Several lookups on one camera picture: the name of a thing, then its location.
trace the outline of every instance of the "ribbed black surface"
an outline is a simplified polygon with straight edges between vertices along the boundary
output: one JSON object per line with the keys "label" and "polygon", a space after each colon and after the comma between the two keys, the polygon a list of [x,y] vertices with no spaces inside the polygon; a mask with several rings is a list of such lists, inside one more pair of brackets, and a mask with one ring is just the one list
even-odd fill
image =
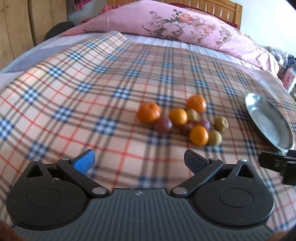
{"label": "ribbed black surface", "polygon": [[55,230],[14,230],[29,241],[264,241],[272,234],[265,226],[223,229],[199,217],[189,201],[168,196],[164,189],[141,192],[115,189],[109,197],[93,199],[80,218]]}

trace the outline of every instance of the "wooden headboard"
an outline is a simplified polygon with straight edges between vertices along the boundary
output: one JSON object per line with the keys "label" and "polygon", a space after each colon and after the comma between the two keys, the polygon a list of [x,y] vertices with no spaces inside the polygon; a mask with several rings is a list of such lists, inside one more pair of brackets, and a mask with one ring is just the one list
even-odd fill
{"label": "wooden headboard", "polygon": [[[110,5],[125,5],[137,0],[108,0]],[[164,3],[181,3],[211,13],[228,22],[237,24],[240,29],[242,20],[242,5],[229,0],[157,0]]]}

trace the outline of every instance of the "pink pillow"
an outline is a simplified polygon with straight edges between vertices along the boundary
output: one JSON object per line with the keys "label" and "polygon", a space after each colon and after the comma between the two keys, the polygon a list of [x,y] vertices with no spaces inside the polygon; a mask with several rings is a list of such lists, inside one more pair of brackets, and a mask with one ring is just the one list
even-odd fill
{"label": "pink pillow", "polygon": [[62,36],[109,31],[197,44],[230,54],[275,76],[279,69],[275,58],[264,47],[238,29],[209,14],[157,1],[136,1],[110,10],[65,31]]}

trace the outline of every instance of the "circular cap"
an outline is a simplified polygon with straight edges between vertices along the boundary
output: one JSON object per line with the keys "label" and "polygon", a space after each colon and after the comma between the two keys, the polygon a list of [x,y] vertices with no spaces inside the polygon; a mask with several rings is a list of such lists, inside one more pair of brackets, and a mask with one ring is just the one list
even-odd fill
{"label": "circular cap", "polygon": [[187,193],[187,189],[186,188],[182,188],[182,187],[176,187],[173,189],[173,193],[177,194],[177,195],[184,195]]}
{"label": "circular cap", "polygon": [[30,192],[27,201],[34,207],[50,207],[59,202],[61,194],[52,188],[39,188]]}
{"label": "circular cap", "polygon": [[219,199],[230,207],[245,207],[251,204],[253,196],[244,189],[228,188],[219,193]]}
{"label": "circular cap", "polygon": [[94,188],[94,189],[92,190],[92,192],[93,192],[94,194],[97,194],[97,195],[103,195],[103,194],[105,194],[105,193],[107,192],[107,189],[104,188],[104,187],[97,187],[97,188]]}

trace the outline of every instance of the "round fruit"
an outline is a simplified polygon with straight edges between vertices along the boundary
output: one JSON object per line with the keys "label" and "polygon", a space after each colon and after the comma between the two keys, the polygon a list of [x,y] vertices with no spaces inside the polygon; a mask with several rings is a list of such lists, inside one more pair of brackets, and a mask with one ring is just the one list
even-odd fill
{"label": "round fruit", "polygon": [[224,116],[219,116],[215,119],[215,127],[217,131],[224,132],[229,128],[229,124]]}
{"label": "round fruit", "polygon": [[186,110],[189,122],[196,122],[199,120],[198,113],[194,109]]}
{"label": "round fruit", "polygon": [[193,95],[186,102],[187,109],[194,109],[198,114],[207,108],[207,102],[201,95]]}
{"label": "round fruit", "polygon": [[219,146],[221,145],[221,143],[222,143],[221,134],[216,130],[209,131],[209,141],[207,144],[210,146]]}
{"label": "round fruit", "polygon": [[187,123],[188,117],[186,111],[181,108],[175,108],[170,111],[169,118],[174,126],[182,126]]}
{"label": "round fruit", "polygon": [[209,140],[209,133],[203,126],[195,126],[190,132],[190,140],[196,146],[205,146]]}
{"label": "round fruit", "polygon": [[160,108],[154,102],[142,103],[140,104],[137,116],[141,123],[153,124],[160,118]]}
{"label": "round fruit", "polygon": [[196,125],[203,126],[207,131],[211,129],[211,123],[207,118],[202,118],[195,123]]}
{"label": "round fruit", "polygon": [[161,117],[159,120],[156,121],[156,130],[161,133],[167,133],[173,128],[173,123],[168,117]]}
{"label": "round fruit", "polygon": [[194,124],[192,122],[187,122],[186,125],[181,126],[180,131],[182,135],[188,135],[193,129]]}

